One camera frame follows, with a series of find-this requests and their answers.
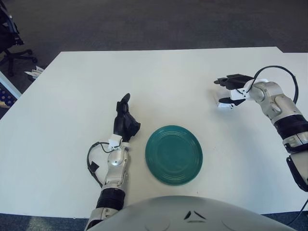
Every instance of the teal plate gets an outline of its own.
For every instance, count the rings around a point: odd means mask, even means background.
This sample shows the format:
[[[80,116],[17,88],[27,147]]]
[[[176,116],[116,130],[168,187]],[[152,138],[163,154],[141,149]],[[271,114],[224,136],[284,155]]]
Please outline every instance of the teal plate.
[[[194,179],[202,166],[202,149],[197,138],[179,126],[156,130],[145,148],[150,172],[161,182],[182,185]]]

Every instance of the dark floor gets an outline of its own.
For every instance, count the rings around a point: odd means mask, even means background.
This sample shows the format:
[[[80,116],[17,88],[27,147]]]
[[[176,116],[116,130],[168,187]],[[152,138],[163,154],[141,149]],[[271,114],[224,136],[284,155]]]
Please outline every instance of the dark floor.
[[[307,0],[3,0],[25,41],[48,65],[60,51],[277,46],[308,52]],[[30,61],[9,80],[24,92]],[[7,65],[0,66],[7,75]],[[7,109],[0,108],[0,118]],[[287,223],[294,213],[268,215]],[[0,230],[83,230],[84,219],[0,215]],[[294,228],[308,230],[307,214]]]
[[[296,216],[296,213],[266,214],[265,216],[286,224]],[[0,230],[2,231],[83,231],[86,224],[87,219],[0,214]],[[298,231],[307,231],[307,213],[302,215],[291,227]]]

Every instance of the robotic hand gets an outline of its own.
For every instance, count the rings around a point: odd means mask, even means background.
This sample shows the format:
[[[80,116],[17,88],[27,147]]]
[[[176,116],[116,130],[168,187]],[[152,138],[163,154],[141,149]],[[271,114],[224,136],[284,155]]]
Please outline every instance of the robotic hand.
[[[91,213],[91,217],[85,230],[95,226],[103,220],[106,220],[123,208],[125,193],[127,190],[127,167],[129,162],[129,140],[140,129],[134,117],[128,111],[128,101],[130,94],[126,94],[120,102],[117,102],[117,116],[114,123],[114,133],[109,139],[109,143],[97,142],[91,146],[91,149],[97,145],[109,144],[108,173],[104,183],[101,184],[95,175],[98,165],[94,162],[90,164],[89,153],[87,157],[88,169],[91,175],[102,187],[101,195],[98,199],[96,209]]]
[[[287,71],[295,83],[295,97],[292,101],[284,95],[280,86],[266,79],[257,79],[258,74],[269,67],[278,67]],[[298,186],[308,192],[308,122],[295,103],[298,98],[298,86],[295,76],[281,66],[268,66],[257,72],[254,78],[240,74],[219,78],[214,82],[229,90],[229,97],[219,99],[220,103],[232,107],[245,100],[255,100],[263,113],[271,120],[282,138],[289,157],[286,159],[293,178]]]

